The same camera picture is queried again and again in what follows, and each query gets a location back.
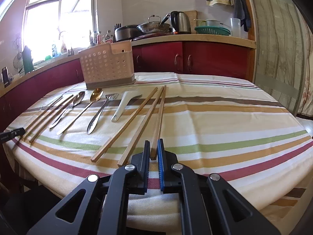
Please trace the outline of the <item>red induction cooker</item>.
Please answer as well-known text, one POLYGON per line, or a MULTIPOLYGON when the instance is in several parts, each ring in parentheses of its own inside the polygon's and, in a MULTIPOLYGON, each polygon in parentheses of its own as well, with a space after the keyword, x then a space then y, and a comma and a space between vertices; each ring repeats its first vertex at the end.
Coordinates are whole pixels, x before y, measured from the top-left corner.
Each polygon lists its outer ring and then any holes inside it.
POLYGON ((167 33, 161 33, 161 32, 156 32, 156 33, 149 33, 149 34, 143 34, 141 36, 135 37, 132 39, 132 41, 137 41, 137 40, 142 40, 142 39, 147 39, 147 38, 155 38, 155 37, 161 37, 161 36, 171 36, 172 33, 167 32, 167 33))

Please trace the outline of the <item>silver metal spoon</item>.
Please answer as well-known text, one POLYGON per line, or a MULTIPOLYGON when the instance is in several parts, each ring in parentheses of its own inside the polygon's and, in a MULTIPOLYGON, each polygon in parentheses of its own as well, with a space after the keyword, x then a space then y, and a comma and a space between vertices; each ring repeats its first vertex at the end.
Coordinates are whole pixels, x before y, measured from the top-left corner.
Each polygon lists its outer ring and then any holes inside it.
POLYGON ((49 129, 54 128, 61 120, 62 118, 65 116, 65 113, 69 110, 69 109, 73 109, 76 105, 80 104, 81 101, 83 100, 85 96, 85 92, 81 91, 79 92, 74 98, 72 103, 66 107, 61 113, 60 115, 49 125, 49 129))

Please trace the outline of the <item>dark blue hanging cloth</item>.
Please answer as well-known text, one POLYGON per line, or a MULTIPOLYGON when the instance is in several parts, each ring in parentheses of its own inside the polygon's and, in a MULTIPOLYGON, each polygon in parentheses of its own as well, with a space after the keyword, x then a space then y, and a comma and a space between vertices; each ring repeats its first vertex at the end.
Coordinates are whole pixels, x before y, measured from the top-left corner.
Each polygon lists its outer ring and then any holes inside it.
POLYGON ((244 27, 245 32, 248 32, 251 28, 251 18, 246 0, 235 0, 233 16, 240 20, 240 26, 244 27))

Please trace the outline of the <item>beige perforated utensil basket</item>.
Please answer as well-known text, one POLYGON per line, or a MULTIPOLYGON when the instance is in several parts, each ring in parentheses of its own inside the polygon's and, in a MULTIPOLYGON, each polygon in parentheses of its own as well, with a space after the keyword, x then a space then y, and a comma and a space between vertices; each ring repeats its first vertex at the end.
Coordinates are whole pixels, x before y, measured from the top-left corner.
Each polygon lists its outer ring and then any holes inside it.
POLYGON ((78 56, 88 90, 135 82, 130 40, 93 46, 81 50, 78 56))

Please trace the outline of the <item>wooden cutting board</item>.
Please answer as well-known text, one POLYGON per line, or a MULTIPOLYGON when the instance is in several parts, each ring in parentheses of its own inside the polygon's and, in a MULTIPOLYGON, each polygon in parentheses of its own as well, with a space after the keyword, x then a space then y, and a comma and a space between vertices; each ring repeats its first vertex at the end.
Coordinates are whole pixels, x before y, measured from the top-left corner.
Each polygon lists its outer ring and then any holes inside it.
POLYGON ((196 34, 195 27, 197 26, 197 11, 196 10, 191 10, 191 11, 184 11, 184 13, 188 16, 190 25, 191 25, 191 33, 196 34))

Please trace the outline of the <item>glass sliding door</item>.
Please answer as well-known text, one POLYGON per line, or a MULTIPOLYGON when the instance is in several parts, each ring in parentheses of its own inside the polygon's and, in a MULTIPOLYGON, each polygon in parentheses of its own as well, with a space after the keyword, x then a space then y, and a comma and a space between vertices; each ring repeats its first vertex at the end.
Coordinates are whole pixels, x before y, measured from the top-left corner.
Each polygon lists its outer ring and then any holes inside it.
POLYGON ((252 0, 255 84, 294 115, 312 118, 312 32, 293 0, 252 0))

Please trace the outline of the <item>silver metal fork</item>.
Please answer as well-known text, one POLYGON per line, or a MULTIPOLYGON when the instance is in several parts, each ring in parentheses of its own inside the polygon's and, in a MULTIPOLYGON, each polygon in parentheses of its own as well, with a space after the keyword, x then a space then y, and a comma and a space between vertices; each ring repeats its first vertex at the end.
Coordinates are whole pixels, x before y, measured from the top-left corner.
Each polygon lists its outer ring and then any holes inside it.
POLYGON ((93 118, 91 119, 91 121, 90 121, 90 123, 89 123, 89 125, 87 127, 87 131, 86 131, 87 134, 91 134, 94 131, 94 129, 95 129, 95 127, 96 127, 96 125, 97 125, 97 123, 98 123, 98 121, 100 119, 100 116, 101 116, 105 106, 108 104, 108 102, 111 101, 111 100, 115 100, 118 96, 119 96, 118 93, 113 93, 113 94, 107 94, 106 95, 106 99, 105 99, 104 103, 102 104, 100 109, 97 111, 97 113, 93 116, 93 118))

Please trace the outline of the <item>black rice cooker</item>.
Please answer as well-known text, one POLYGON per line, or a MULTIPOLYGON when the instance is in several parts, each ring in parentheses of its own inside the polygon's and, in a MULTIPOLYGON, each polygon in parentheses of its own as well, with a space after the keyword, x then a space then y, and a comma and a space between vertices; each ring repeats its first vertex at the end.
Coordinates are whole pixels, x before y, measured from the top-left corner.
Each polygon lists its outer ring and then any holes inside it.
POLYGON ((124 41, 124 40, 132 40, 141 36, 143 33, 137 27, 137 25, 125 25, 123 27, 118 27, 115 32, 115 41, 124 41))

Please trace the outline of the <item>gold long-handled spoon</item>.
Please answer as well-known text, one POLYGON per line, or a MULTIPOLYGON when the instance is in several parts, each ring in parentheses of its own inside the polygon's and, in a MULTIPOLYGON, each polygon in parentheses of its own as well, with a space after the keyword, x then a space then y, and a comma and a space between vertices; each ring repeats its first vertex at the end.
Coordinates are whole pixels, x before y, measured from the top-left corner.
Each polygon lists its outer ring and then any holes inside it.
POLYGON ((99 101, 103 95, 103 90, 101 88, 96 88, 91 96, 90 96, 90 102, 89 104, 65 127, 63 127, 59 132, 57 132, 57 135, 63 134, 66 130, 68 130, 75 121, 95 102, 99 101))

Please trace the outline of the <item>black travel mug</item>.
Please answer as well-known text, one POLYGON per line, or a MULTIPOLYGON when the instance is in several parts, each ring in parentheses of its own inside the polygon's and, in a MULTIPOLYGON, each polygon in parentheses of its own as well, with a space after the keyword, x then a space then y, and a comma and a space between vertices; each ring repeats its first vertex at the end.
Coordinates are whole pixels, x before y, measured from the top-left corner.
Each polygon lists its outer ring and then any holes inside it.
POLYGON ((10 85, 10 78, 8 75, 7 67, 2 68, 2 80, 3 80, 3 85, 5 88, 10 85))

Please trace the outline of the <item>stainless electric kettle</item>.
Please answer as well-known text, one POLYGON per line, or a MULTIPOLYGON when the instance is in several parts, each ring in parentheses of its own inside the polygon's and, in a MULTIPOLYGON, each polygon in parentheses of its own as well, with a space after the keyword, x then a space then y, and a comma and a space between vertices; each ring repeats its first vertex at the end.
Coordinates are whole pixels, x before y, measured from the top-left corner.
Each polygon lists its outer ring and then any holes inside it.
POLYGON ((170 13, 170 23, 173 34, 191 34, 190 20, 184 12, 172 11, 170 13))

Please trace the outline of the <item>white ceramic soup spoon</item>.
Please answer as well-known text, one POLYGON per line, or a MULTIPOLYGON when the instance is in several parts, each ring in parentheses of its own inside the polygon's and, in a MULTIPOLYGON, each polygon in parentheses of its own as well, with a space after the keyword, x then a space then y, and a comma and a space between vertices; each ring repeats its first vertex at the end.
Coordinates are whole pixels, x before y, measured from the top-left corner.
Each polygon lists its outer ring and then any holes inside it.
POLYGON ((142 94, 139 91, 125 91, 122 95, 120 104, 116 110, 116 112, 113 114, 113 117, 111 119, 111 121, 113 123, 117 122, 119 120, 119 118, 122 115, 122 112, 124 111, 124 109, 126 108, 126 106, 128 105, 128 103, 135 97, 141 97, 142 94))

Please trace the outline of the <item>translucent plastic cup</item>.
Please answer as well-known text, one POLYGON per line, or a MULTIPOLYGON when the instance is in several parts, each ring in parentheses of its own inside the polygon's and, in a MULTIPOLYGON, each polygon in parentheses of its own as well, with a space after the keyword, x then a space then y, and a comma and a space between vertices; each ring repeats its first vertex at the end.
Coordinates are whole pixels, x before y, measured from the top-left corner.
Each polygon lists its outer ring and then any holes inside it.
POLYGON ((233 37, 241 37, 241 21, 238 18, 230 19, 231 34, 233 37))

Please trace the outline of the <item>steel wok with lid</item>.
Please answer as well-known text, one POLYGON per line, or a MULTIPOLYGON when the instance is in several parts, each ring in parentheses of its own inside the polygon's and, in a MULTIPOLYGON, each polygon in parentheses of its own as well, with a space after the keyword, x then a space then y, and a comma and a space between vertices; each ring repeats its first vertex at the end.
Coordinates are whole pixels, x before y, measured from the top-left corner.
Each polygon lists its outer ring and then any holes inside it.
POLYGON ((170 25, 167 23, 161 23, 160 16, 151 15, 148 17, 148 22, 138 25, 137 29, 143 34, 166 33, 169 32, 170 25))

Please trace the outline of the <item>green plastic colander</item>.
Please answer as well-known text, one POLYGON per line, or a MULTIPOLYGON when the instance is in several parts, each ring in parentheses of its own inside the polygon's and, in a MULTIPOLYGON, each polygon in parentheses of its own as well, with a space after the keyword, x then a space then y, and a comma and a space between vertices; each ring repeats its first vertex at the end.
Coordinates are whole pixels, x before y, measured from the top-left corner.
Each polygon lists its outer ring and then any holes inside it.
POLYGON ((195 27, 197 34, 213 34, 221 36, 230 36, 231 31, 224 27, 215 27, 215 26, 198 26, 195 27))

